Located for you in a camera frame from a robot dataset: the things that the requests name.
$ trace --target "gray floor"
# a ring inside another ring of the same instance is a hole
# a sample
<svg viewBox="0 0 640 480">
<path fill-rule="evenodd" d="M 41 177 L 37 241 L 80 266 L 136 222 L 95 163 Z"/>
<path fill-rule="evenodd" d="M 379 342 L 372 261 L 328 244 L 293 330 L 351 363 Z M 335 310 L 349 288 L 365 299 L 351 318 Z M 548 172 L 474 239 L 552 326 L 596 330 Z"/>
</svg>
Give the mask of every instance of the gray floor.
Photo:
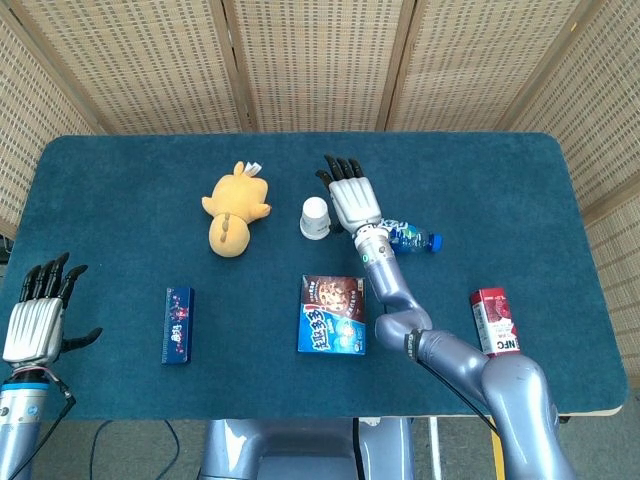
<svg viewBox="0 0 640 480">
<path fill-rule="evenodd" d="M 0 285 L 4 267 L 0 265 Z M 60 424 L 36 458 L 35 480 L 89 478 L 91 443 L 102 422 Z M 194 480 L 202 457 L 205 422 L 172 421 L 180 455 L 163 478 Z M 496 478 L 491 438 L 475 418 L 439 420 L 443 477 L 451 480 Z M 428 421 L 414 422 L 416 480 L 430 480 Z M 640 391 L 632 393 L 612 417 L 575 417 L 560 427 L 560 439 L 583 480 L 640 478 Z M 102 431 L 95 452 L 95 480 L 153 480 L 175 454 L 175 442 L 161 422 L 114 422 Z"/>
</svg>

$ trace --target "box packaging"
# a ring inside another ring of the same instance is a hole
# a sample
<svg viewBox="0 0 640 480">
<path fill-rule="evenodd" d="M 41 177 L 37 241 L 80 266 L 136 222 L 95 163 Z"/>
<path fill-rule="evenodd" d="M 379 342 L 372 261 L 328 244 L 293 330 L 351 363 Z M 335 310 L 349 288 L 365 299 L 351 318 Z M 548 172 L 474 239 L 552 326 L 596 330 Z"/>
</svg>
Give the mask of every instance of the box packaging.
<svg viewBox="0 0 640 480">
<path fill-rule="evenodd" d="M 303 275 L 298 351 L 364 355 L 364 278 Z"/>
<path fill-rule="evenodd" d="M 490 357 L 520 351 L 516 326 L 503 288 L 483 288 L 471 295 L 482 351 Z"/>
<path fill-rule="evenodd" d="M 167 288 L 164 313 L 163 365 L 191 361 L 193 335 L 193 289 Z"/>
</svg>

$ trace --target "yellow plush toy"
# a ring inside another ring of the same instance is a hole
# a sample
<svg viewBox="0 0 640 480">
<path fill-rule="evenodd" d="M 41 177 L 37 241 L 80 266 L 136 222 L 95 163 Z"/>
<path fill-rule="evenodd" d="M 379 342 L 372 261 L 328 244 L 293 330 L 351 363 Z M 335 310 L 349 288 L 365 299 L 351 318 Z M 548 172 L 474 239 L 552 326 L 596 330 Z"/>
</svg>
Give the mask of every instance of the yellow plush toy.
<svg viewBox="0 0 640 480">
<path fill-rule="evenodd" d="M 222 177 L 211 197 L 202 197 L 202 206 L 213 217 L 209 228 L 209 245 L 222 257 L 237 257 L 249 244 L 248 225 L 269 215 L 267 182 L 253 176 L 260 171 L 257 163 L 236 163 L 233 175 Z"/>
</svg>

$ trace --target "black fingertip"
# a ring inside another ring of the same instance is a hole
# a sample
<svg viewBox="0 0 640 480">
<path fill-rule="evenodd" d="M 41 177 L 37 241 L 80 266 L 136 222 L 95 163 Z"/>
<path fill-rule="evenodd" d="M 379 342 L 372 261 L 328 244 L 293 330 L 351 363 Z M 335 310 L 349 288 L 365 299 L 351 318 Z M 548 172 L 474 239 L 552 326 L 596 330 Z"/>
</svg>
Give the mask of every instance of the black fingertip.
<svg viewBox="0 0 640 480">
<path fill-rule="evenodd" d="M 36 278 L 40 272 L 40 265 L 36 265 L 24 276 L 22 290 L 20 291 L 19 302 L 26 302 L 33 298 L 33 290 L 36 285 Z"/>
<path fill-rule="evenodd" d="M 64 264 L 67 263 L 67 260 L 69 260 L 69 252 L 65 252 L 60 255 L 53 263 L 49 280 L 47 281 L 47 288 L 44 292 L 45 298 L 51 298 L 58 294 L 58 289 L 60 288 L 60 282 L 62 280 L 62 269 L 64 268 Z"/>
<path fill-rule="evenodd" d="M 33 298 L 42 298 L 44 297 L 45 290 L 47 288 L 47 283 L 49 282 L 49 274 L 51 273 L 51 267 L 53 267 L 54 261 L 45 263 L 40 272 L 38 272 L 38 277 L 36 278 L 36 285 L 33 291 Z"/>
<path fill-rule="evenodd" d="M 69 299 L 71 298 L 71 293 L 73 293 L 73 286 L 76 283 L 77 278 L 86 272 L 87 268 L 89 268 L 87 265 L 78 265 L 77 267 L 69 270 L 67 276 L 64 277 L 62 288 L 58 293 L 58 297 L 62 299 L 62 308 L 67 308 Z"/>
<path fill-rule="evenodd" d="M 351 171 L 351 167 L 347 161 L 344 158 L 338 157 L 338 163 L 340 164 L 340 169 L 344 174 L 344 178 L 353 178 L 353 172 Z"/>
<path fill-rule="evenodd" d="M 327 163 L 329 164 L 329 169 L 331 170 L 331 174 L 333 175 L 334 180 L 342 180 L 344 179 L 344 174 L 342 173 L 342 169 L 340 168 L 340 165 L 338 165 L 338 162 L 336 162 L 336 159 L 333 158 L 331 155 L 325 155 L 324 158 L 327 160 Z"/>
<path fill-rule="evenodd" d="M 324 183 L 324 186 L 327 187 L 327 190 L 329 190 L 329 184 L 333 181 L 333 179 L 331 178 L 331 175 L 329 175 L 329 173 L 326 172 L 325 170 L 318 170 L 316 172 L 316 177 L 322 180 L 322 183 Z"/>
<path fill-rule="evenodd" d="M 358 162 L 355 158 L 350 158 L 349 163 L 351 164 L 351 168 L 353 169 L 353 175 L 356 178 L 364 177 L 364 172 L 362 171 L 360 162 Z"/>
<path fill-rule="evenodd" d="M 57 258 L 56 263 L 61 267 L 64 267 L 64 264 L 67 263 L 67 260 L 69 260 L 69 252 L 64 252 Z"/>
<path fill-rule="evenodd" d="M 64 338 L 60 346 L 60 353 L 67 353 L 71 350 L 84 348 L 95 342 L 102 333 L 102 327 L 94 328 L 87 335 L 80 338 Z"/>
</svg>

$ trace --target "woven screen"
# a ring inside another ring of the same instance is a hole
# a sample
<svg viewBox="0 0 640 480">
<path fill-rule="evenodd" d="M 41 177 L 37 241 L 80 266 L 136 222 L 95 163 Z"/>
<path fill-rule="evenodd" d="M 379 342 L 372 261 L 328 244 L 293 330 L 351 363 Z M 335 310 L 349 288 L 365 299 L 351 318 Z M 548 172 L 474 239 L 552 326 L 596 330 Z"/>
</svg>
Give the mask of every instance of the woven screen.
<svg viewBox="0 0 640 480">
<path fill-rule="evenodd" d="M 235 1 L 258 128 L 373 130 L 401 4 Z"/>
<path fill-rule="evenodd" d="M 640 197 L 587 230 L 627 372 L 640 375 Z"/>
<path fill-rule="evenodd" d="M 97 107 L 107 129 L 240 129 L 206 0 L 21 3 Z"/>
<path fill-rule="evenodd" d="M 428 2 L 390 129 L 492 129 L 577 3 Z"/>
<path fill-rule="evenodd" d="M 582 208 L 640 171 L 640 2 L 606 2 L 514 128 L 558 138 Z"/>
<path fill-rule="evenodd" d="M 93 132 L 0 19 L 0 234 L 15 237 L 42 150 L 69 133 Z"/>
</svg>

